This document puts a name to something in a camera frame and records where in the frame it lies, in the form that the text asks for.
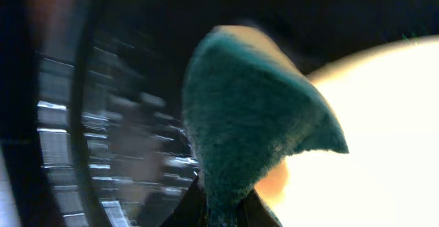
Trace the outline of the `green yellow scrubbing sponge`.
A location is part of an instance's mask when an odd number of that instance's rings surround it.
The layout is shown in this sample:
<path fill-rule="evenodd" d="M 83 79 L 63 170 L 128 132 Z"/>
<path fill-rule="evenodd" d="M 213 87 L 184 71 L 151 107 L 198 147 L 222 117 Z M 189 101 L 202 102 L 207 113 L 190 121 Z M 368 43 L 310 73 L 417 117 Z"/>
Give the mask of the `green yellow scrubbing sponge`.
<path fill-rule="evenodd" d="M 329 103 L 255 27 L 218 25 L 200 41 L 185 72 L 182 118 L 207 226 L 239 226 L 239 203 L 288 156 L 348 152 Z"/>

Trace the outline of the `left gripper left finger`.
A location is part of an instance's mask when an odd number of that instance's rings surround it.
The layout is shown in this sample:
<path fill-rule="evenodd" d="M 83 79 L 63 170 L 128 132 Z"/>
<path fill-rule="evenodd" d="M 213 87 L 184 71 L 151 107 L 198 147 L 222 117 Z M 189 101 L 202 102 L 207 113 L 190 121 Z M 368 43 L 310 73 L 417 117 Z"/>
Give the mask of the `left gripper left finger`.
<path fill-rule="evenodd" d="M 207 227 L 206 197 L 198 181 L 199 176 L 196 176 L 177 207 L 160 227 Z"/>

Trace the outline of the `yellow plate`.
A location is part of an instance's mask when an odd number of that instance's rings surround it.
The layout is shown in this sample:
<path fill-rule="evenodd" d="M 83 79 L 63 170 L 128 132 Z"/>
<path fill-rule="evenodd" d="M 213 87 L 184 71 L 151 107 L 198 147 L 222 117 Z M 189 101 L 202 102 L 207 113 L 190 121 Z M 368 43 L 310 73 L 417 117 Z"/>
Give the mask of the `yellow plate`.
<path fill-rule="evenodd" d="M 286 158 L 257 185 L 284 226 L 438 225 L 438 37 L 402 40 L 309 75 L 349 152 Z"/>

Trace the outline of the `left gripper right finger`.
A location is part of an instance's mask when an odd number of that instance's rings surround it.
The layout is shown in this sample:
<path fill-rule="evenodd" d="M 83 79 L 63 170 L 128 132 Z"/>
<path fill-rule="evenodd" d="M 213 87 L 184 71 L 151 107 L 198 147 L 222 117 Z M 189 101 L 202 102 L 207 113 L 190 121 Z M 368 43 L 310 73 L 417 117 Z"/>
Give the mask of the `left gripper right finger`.
<path fill-rule="evenodd" d="M 239 227 L 281 226 L 254 189 L 239 203 Z"/>

